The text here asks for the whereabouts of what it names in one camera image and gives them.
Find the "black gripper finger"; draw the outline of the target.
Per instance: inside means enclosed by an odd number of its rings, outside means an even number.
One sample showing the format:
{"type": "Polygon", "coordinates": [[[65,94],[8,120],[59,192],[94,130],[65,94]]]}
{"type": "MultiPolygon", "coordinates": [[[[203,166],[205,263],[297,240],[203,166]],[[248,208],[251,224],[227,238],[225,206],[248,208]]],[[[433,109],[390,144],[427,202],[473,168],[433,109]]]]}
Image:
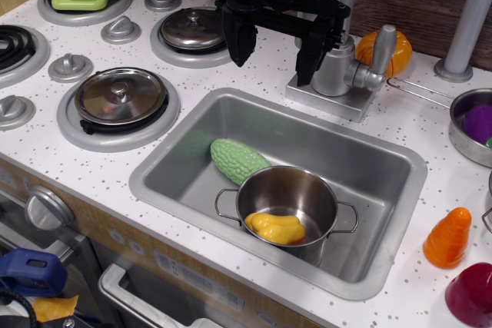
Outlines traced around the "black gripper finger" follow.
{"type": "Polygon", "coordinates": [[[332,17],[317,16],[310,20],[298,18],[301,40],[296,59],[297,86],[311,83],[314,73],[319,69],[324,56],[341,45],[341,28],[332,17]]]}
{"type": "Polygon", "coordinates": [[[221,8],[221,18],[230,58],[242,67],[255,49],[257,29],[226,5],[221,8]]]}

